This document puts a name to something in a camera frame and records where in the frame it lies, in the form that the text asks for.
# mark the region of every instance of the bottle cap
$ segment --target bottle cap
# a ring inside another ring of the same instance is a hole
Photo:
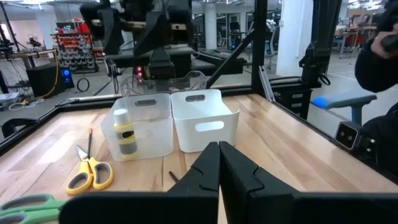
[[[118,109],[113,112],[114,122],[116,124],[126,124],[130,122],[127,109]]]

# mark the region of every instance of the wooden table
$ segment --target wooden table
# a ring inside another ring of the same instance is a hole
[[[259,95],[224,98],[240,110],[235,147],[271,174],[301,191],[398,192],[398,186],[297,121]],[[167,191],[172,171],[181,178],[200,153],[178,149],[163,158],[131,162],[112,159],[100,124],[109,109],[59,114],[0,157],[0,204],[21,195],[48,193],[57,199],[78,172],[77,144],[87,144],[93,128],[91,153],[115,171],[106,190]],[[220,195],[219,223],[226,223]]]

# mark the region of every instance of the scissors handle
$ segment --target scissors handle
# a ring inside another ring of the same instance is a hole
[[[20,224],[36,224],[52,220],[58,220],[60,214],[59,209],[39,210],[32,212],[12,213],[0,217],[0,224],[15,223]]]
[[[111,185],[113,181],[113,176],[114,176],[112,167],[107,162],[98,162],[97,160],[94,159],[94,157],[91,157],[88,162],[90,163],[91,170],[93,171],[93,176],[94,176],[93,187],[97,190],[103,190],[109,187],[109,185]],[[101,180],[100,170],[107,171],[108,179]]]
[[[86,180],[85,183],[79,187],[75,187],[76,184],[82,180]],[[70,195],[78,195],[90,188],[91,183],[93,182],[93,175],[90,172],[90,165],[88,162],[80,163],[79,173],[76,174],[70,181],[67,186],[67,194]]]
[[[40,205],[32,205],[35,202],[43,202]],[[28,195],[10,200],[0,206],[0,217],[11,213],[30,212],[35,210],[48,210],[61,208],[65,202],[57,201],[49,194]]]

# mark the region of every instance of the office chair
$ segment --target office chair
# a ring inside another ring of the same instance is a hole
[[[276,55],[278,55],[279,31],[280,31],[280,27],[279,26],[275,27],[275,30],[272,33],[271,39],[266,40],[265,58],[269,59],[269,63],[266,67],[268,70],[271,70],[272,64],[276,65],[275,63],[272,63],[272,58],[275,57]]]
[[[227,38],[226,38],[226,37],[223,37],[223,36],[221,35],[221,32],[220,32],[220,31],[217,31],[217,39],[218,39],[218,41],[217,41],[217,46],[219,46],[219,47],[224,47],[224,46],[226,45]]]
[[[357,89],[319,96],[313,100],[313,104],[324,110],[350,106],[352,122],[362,125],[362,107],[376,99],[375,93]]]

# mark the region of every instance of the yellow scissors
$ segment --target yellow scissors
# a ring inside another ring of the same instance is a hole
[[[107,162],[98,162],[94,157],[90,157],[90,149],[88,150],[89,152],[86,153],[80,146],[76,146],[76,150],[81,159],[80,170],[79,173],[69,181],[67,193],[70,195],[83,193],[90,188],[91,184],[93,184],[93,187],[97,190],[103,190],[111,185],[114,175],[112,167]],[[107,180],[102,181],[100,179],[100,170],[105,170],[108,173]],[[82,180],[86,180],[86,182],[79,187],[75,187],[76,184]]]

